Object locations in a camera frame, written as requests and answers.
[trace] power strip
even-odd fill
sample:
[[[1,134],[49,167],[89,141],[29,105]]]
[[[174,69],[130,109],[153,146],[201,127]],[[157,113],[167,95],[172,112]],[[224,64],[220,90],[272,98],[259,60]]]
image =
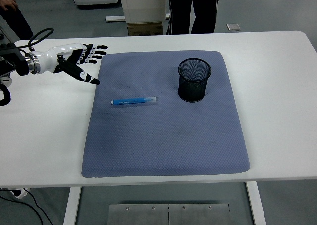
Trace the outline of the power strip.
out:
[[[25,196],[28,195],[28,192],[26,192],[23,188],[16,188],[12,189],[11,193],[17,198],[17,199],[23,199]]]

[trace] marker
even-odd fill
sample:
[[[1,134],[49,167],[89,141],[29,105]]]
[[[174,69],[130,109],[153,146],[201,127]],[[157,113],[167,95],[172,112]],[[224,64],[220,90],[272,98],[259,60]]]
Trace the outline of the marker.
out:
[[[128,104],[137,104],[137,103],[146,103],[146,102],[155,102],[156,97],[145,97],[145,98],[131,98],[131,99],[121,99],[121,100],[112,100],[112,105],[128,105]]]

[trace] black pants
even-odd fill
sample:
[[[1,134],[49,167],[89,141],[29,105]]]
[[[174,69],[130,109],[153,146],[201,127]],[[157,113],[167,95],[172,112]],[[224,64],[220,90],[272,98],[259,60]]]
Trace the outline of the black pants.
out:
[[[188,34],[193,4],[195,21],[192,34],[213,33],[219,0],[169,0],[170,20],[167,34]]]
[[[20,10],[4,11],[0,8],[0,15],[20,39],[28,40],[33,36],[32,30]]]

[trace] blue cushion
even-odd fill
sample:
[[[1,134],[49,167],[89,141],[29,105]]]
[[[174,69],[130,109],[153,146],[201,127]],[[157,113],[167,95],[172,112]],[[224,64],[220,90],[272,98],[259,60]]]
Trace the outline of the blue cushion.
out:
[[[178,65],[200,58],[211,66],[205,97],[177,93]],[[241,173],[249,159],[221,53],[169,51],[109,54],[98,76],[84,177]],[[154,103],[114,106],[114,99],[156,96]]]

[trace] white table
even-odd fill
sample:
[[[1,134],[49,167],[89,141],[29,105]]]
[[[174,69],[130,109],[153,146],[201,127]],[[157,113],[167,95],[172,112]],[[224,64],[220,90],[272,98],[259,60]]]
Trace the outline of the white table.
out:
[[[65,73],[11,74],[0,108],[0,187],[96,186],[317,178],[317,53],[298,31],[44,40],[37,51],[81,42],[107,52],[210,50],[227,65],[251,167],[240,174],[84,178],[95,86]],[[83,68],[98,75],[99,64]]]

